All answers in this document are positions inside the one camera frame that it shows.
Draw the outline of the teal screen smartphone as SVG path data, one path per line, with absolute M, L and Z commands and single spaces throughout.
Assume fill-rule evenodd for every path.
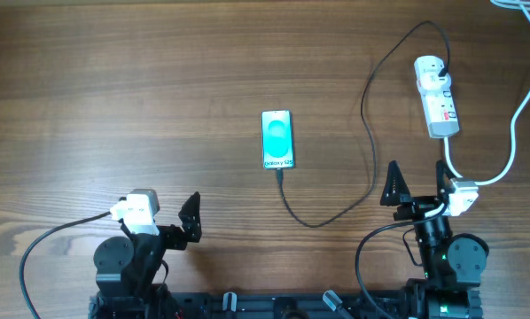
M 262 112 L 261 135 L 263 167 L 293 168 L 295 159 L 291 112 L 288 110 Z

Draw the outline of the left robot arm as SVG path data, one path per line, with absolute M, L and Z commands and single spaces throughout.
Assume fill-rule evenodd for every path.
M 160 210 L 157 192 L 135 189 L 110 208 L 124 235 L 110 237 L 96 249 L 98 293 L 90 299 L 89 318 L 183 318 L 183 309 L 168 286 L 153 282 L 168 250 L 186 249 L 202 237 L 200 194 L 194 192 L 182 205 L 182 224 L 158 226 L 154 216 Z

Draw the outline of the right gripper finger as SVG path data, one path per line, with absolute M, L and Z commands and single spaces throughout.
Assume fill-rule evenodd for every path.
M 439 159 L 435 165 L 436 168 L 436 184 L 437 184 L 437 194 L 444 195 L 448 194 L 451 191 L 450 180 L 455 177 L 455 175 L 448 168 L 447 163 Z
M 386 184 L 379 204 L 381 206 L 400 206 L 411 201 L 411 195 L 398 163 L 392 160 L 388 164 Z

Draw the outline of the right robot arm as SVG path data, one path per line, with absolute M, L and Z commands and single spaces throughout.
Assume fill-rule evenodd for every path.
M 386 311 L 396 318 L 480 319 L 484 316 L 478 288 L 489 247 L 473 234 L 455 235 L 449 224 L 476 201 L 478 185 L 456 177 L 443 161 L 436 163 L 437 193 L 414 197 L 399 165 L 388 165 L 380 204 L 395 206 L 397 222 L 412 222 L 423 279 L 401 288 L 398 306 Z

